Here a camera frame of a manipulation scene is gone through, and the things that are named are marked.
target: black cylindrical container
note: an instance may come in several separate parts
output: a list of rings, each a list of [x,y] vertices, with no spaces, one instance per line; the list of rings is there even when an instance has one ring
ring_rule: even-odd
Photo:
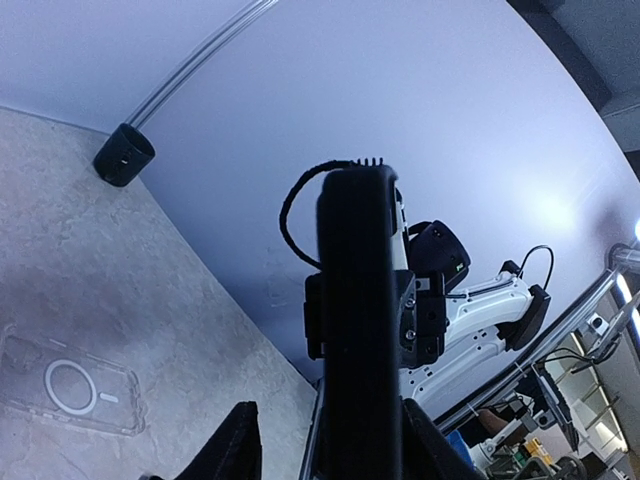
[[[93,159],[93,166],[105,182],[124,187],[155,155],[153,145],[140,131],[122,123]]]

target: fluorescent light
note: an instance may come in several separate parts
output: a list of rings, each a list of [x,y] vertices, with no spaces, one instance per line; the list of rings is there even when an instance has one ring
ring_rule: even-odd
[[[627,281],[624,279],[622,275],[618,274],[618,277],[616,278],[616,284],[618,285],[618,289],[622,294],[622,298],[624,299],[624,302],[625,303],[630,302],[631,290],[629,290],[629,285],[627,285]],[[640,313],[638,313],[637,308],[634,309],[633,312],[631,313],[631,320],[633,320],[633,326],[636,329],[636,333],[638,334],[638,336],[640,336]]]

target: white wall panel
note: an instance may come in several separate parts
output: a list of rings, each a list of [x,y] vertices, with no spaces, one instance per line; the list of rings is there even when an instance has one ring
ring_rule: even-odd
[[[248,0],[2,0],[0,105],[111,132]]]
[[[143,179],[216,277],[303,372],[303,281],[278,233],[298,176],[331,158],[383,156],[412,222],[441,219],[467,283],[556,251],[553,320],[640,216],[640,189],[602,120],[503,1],[283,0],[216,54],[144,129]],[[290,224],[315,253],[315,199]],[[527,281],[543,282],[534,255]],[[479,369],[471,392],[509,363]],[[448,405],[431,406],[437,415]]]

